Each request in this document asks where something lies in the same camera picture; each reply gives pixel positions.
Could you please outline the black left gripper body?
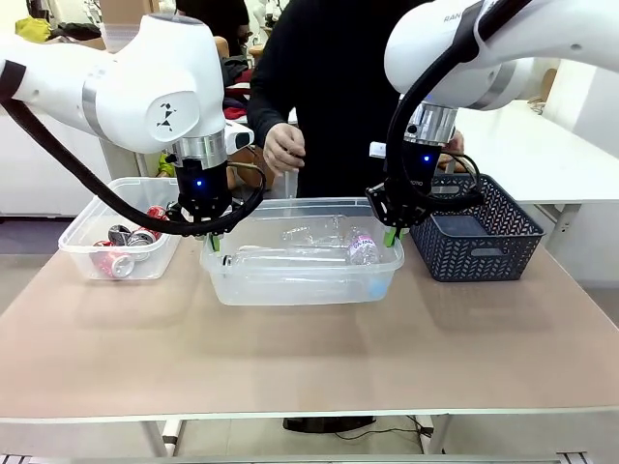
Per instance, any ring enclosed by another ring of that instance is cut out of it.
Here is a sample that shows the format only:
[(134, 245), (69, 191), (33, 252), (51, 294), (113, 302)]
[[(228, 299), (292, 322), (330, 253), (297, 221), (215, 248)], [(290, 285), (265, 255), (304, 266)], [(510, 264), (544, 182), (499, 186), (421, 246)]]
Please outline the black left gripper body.
[(194, 221), (219, 218), (230, 206), (227, 162), (204, 169), (199, 160), (184, 160), (175, 167), (178, 202)]

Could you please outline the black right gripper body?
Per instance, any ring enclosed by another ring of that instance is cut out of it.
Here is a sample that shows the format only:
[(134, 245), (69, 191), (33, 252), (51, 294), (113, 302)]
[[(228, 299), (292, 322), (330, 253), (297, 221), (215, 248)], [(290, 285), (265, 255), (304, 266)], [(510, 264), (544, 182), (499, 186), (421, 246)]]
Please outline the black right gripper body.
[(437, 200), (430, 195), (440, 153), (440, 146), (408, 141), (387, 147), (387, 203), (398, 218), (421, 218), (435, 210)]

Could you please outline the person's right hand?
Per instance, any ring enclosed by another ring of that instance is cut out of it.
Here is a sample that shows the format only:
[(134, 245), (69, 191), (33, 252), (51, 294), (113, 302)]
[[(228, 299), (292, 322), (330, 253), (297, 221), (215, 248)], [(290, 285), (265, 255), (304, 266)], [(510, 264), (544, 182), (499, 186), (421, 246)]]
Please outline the person's right hand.
[(298, 128), (279, 123), (269, 129), (263, 157), (276, 176), (303, 168), (305, 156), (305, 139)]

